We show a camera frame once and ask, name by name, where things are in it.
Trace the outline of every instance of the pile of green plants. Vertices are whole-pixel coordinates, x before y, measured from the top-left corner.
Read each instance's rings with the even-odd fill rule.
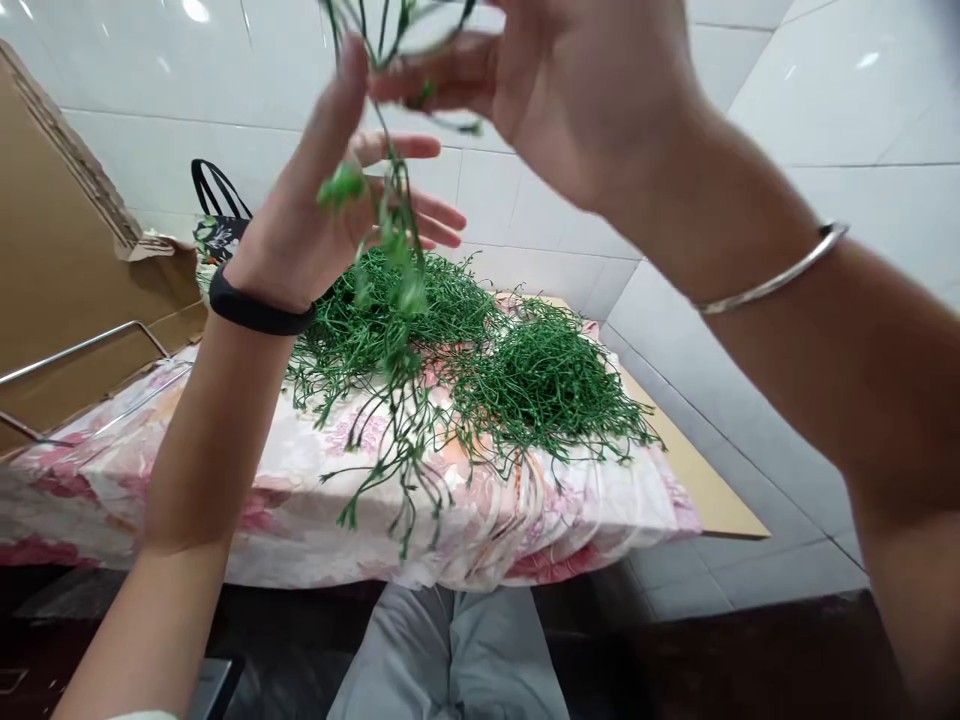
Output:
[[[316,413],[318,428],[336,403],[362,391],[348,450],[361,447],[374,413],[389,417],[376,462],[349,468],[367,477],[341,525],[356,528],[363,493],[398,482],[404,503],[390,529],[406,557],[417,521],[411,493],[426,494],[435,520],[453,504],[424,462],[448,443],[460,443],[471,467],[487,464],[506,480],[534,448],[563,463],[624,463],[632,447],[660,442],[646,422],[651,408],[625,394],[606,351],[581,334],[580,316],[516,294],[503,312],[469,260],[425,253],[423,261],[424,309],[406,308],[405,269],[375,248],[320,299],[294,350],[293,403]],[[436,385],[448,391],[442,401],[431,397]]]

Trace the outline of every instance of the dark floor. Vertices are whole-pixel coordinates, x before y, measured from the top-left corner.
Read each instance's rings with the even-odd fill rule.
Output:
[[[869,593],[651,625],[614,567],[534,597],[574,718],[907,716]],[[49,717],[122,576],[0,568],[0,717]],[[381,585],[226,586],[208,655],[241,658],[230,720],[323,717]]]

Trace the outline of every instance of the leg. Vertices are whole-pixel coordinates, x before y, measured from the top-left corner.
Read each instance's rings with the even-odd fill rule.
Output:
[[[449,717],[453,593],[387,585],[328,718]]]
[[[450,703],[465,718],[569,717],[529,589],[457,593],[450,644]]]

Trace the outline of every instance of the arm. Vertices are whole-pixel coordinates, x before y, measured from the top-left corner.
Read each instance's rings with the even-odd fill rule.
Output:
[[[352,39],[297,151],[225,270],[231,285],[267,305],[306,311],[349,267],[373,226],[369,202],[329,215],[315,199],[345,153],[364,166],[386,157],[381,136],[351,142],[366,72],[363,46]],[[411,158],[440,153],[440,143],[424,136],[396,136],[393,144]],[[415,196],[424,246],[459,244],[451,228],[463,229],[465,218]],[[211,314],[153,467],[139,557],[56,718],[104,720],[142,710],[185,716],[293,343]]]
[[[657,222],[610,217],[687,297],[756,287],[820,241],[783,176],[725,122],[686,136]],[[932,709],[960,679],[960,322],[853,240],[707,324],[781,415],[843,473],[905,679]]]
[[[680,0],[498,0],[503,35],[468,33],[375,78],[381,100],[437,88],[546,182],[605,216],[685,295],[710,302],[793,266],[819,220],[710,109]],[[842,471],[906,679],[960,692],[960,323],[847,240],[773,295],[708,320],[777,410]]]
[[[210,316],[153,469],[140,555],[55,717],[185,715],[292,347]]]

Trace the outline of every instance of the floral tablecloth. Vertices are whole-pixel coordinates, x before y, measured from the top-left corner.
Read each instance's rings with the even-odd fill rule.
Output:
[[[150,472],[189,372],[171,380],[197,348],[159,363],[114,398],[54,437],[75,448],[37,445],[0,467],[0,565],[60,563],[129,567],[142,528]],[[143,402],[136,411],[93,433]],[[633,461],[551,463],[532,452],[504,481],[476,468],[453,443],[425,458],[455,506],[440,516],[422,497],[409,553],[389,533],[401,503],[398,483],[361,496],[358,528],[336,520],[371,465],[386,417],[371,419],[363,447],[347,452],[364,396],[348,398],[324,429],[282,393],[227,568],[227,581],[273,588],[314,588],[381,579],[410,588],[439,584],[484,591],[497,585],[558,582],[648,547],[701,531],[689,496],[659,448],[635,449]]]

